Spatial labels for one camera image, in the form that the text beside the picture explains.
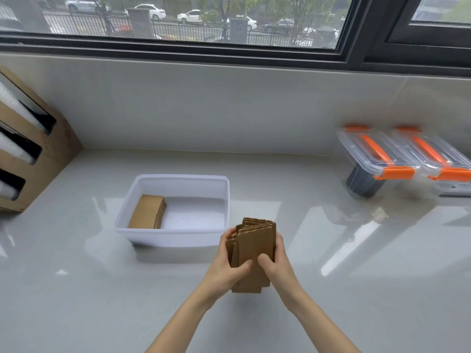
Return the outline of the person's left hand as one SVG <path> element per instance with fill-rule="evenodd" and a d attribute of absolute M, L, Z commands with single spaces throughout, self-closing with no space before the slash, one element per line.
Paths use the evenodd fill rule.
<path fill-rule="evenodd" d="M 198 288 L 203 290 L 209 302 L 215 303 L 240 280 L 231 280 L 231 265 L 228 261 L 226 240 L 236 232 L 236 228 L 228 229 L 222 236 L 215 259 L 209 266 Z"/>

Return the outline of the person's right hand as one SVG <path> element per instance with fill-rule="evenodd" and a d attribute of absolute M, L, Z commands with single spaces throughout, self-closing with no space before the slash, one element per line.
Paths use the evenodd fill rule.
<path fill-rule="evenodd" d="M 275 253 L 272 261 L 275 263 L 275 279 L 270 279 L 285 307 L 292 311 L 295 304 L 296 291 L 300 284 L 286 255 L 283 237 L 276 232 Z"/>

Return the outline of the stack of brown cardboard sleeves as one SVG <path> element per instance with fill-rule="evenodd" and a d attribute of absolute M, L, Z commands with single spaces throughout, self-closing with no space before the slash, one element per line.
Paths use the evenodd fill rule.
<path fill-rule="evenodd" d="M 252 260 L 250 273 L 232 286 L 233 293 L 261 293 L 270 286 L 270 280 L 259 265 L 259 255 L 265 254 L 274 261 L 276 248 L 276 223 L 267 219 L 244 217 L 235 232 L 226 239 L 227 257 L 232 268 Z"/>

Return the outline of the person's right forearm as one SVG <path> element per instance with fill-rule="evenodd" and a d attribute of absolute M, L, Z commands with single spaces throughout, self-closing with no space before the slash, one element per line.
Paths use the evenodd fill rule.
<path fill-rule="evenodd" d="M 288 291 L 277 289 L 277 292 L 318 353 L 362 353 L 301 287 Z"/>

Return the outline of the person's left forearm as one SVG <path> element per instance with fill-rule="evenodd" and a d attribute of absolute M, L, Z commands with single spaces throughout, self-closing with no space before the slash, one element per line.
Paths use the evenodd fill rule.
<path fill-rule="evenodd" d="M 144 353 L 186 353 L 203 316 L 220 297 L 220 293 L 198 286 Z"/>

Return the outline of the white plastic tub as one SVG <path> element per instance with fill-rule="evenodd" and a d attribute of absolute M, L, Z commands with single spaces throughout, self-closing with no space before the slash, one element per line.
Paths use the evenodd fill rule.
<path fill-rule="evenodd" d="M 132 228 L 143 195 L 161 196 L 160 228 Z M 228 229 L 230 185 L 225 176 L 143 174 L 135 178 L 115 219 L 115 231 L 130 242 L 167 248 L 217 246 Z"/>

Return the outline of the pile of brown cardboard sleeves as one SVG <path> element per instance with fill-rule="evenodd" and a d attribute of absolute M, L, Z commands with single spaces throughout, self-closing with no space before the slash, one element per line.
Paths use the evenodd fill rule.
<path fill-rule="evenodd" d="M 167 208 L 164 196 L 144 194 L 129 221 L 130 229 L 160 229 Z"/>

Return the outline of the dark grey container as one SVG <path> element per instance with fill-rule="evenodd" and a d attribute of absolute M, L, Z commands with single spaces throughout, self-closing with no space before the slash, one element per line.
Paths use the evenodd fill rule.
<path fill-rule="evenodd" d="M 346 187 L 354 195 L 367 199 L 374 197 L 385 183 L 386 180 L 374 178 L 374 175 L 364 170 L 359 163 L 356 163 L 346 179 Z"/>

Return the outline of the wooden cup dispenser box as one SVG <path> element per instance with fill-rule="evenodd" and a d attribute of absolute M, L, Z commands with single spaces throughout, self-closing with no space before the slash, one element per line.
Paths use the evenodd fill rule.
<path fill-rule="evenodd" d="M 19 190 L 15 201 L 0 198 L 0 213 L 22 213 L 77 157 L 83 146 L 66 118 L 6 66 L 0 65 L 0 82 L 46 129 L 42 132 L 0 101 L 0 131 L 34 159 L 30 165 L 0 150 L 0 180 Z"/>

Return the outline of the stack of clear plastic cups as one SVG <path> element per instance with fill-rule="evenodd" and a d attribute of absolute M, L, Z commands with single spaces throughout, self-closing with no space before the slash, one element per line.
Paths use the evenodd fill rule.
<path fill-rule="evenodd" d="M 7 199 L 9 201 L 15 201 L 19 196 L 19 190 L 10 184 L 0 180 L 0 198 Z"/>
<path fill-rule="evenodd" d="M 33 157 L 2 131 L 0 131 L 0 150 L 3 150 L 13 157 L 16 157 L 30 165 L 34 163 Z"/>
<path fill-rule="evenodd" d="M 31 124 L 35 125 L 42 132 L 46 132 L 44 126 L 39 122 L 39 120 L 30 112 L 26 106 L 24 106 L 20 100 L 18 100 L 15 95 L 0 82 L 0 101 L 3 102 L 10 109 L 14 110 L 21 117 L 26 119 Z"/>

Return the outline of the black window frame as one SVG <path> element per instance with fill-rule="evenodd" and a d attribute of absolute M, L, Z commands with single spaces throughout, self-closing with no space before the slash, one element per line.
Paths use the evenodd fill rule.
<path fill-rule="evenodd" d="M 411 24 L 420 1 L 353 0 L 334 50 L 8 31 L 0 52 L 471 79 L 471 25 Z"/>

